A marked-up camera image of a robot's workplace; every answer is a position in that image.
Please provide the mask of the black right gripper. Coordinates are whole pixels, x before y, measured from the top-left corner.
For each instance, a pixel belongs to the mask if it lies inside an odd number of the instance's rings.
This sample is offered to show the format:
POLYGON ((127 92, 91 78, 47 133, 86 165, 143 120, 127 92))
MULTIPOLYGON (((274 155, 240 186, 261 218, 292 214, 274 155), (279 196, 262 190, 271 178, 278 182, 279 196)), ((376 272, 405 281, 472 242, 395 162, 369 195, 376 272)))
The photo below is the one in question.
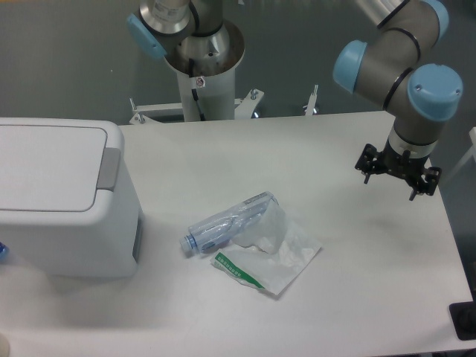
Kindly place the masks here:
POLYGON ((368 184, 372 175, 388 174, 398 179, 405 179, 412 191, 409 197, 413 201, 417 196, 433 196, 440 181, 440 167, 425 168, 428 155, 411 158, 399 154, 390 144, 386 144, 379 152, 372 144, 366 144, 358 158, 355 169, 364 176, 364 184, 368 184))

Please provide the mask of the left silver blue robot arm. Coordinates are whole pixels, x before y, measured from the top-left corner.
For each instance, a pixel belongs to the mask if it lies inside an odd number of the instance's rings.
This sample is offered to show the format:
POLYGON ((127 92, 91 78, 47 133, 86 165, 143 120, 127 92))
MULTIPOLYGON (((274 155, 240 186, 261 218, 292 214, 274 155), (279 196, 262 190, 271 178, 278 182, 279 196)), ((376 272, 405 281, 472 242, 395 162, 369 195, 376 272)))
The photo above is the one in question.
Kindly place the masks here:
POLYGON ((126 25, 145 54, 176 73, 185 121, 254 118, 264 94, 235 97, 245 40, 224 18, 222 1, 141 1, 126 25))

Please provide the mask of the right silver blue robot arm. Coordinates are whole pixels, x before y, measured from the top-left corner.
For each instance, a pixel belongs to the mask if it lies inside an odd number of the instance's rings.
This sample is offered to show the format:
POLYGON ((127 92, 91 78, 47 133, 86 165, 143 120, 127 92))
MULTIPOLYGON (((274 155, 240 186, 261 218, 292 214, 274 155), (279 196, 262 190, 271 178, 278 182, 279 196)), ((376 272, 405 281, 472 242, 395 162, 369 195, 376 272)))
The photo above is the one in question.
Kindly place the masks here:
POLYGON ((332 76, 340 87, 395 117, 385 148, 366 144, 355 168, 365 178, 388 174, 412 189, 410 197, 434 195, 442 173, 425 164, 463 95, 459 74, 445 65, 419 65, 449 25, 440 1, 357 1, 379 30, 373 44, 349 42, 332 76))

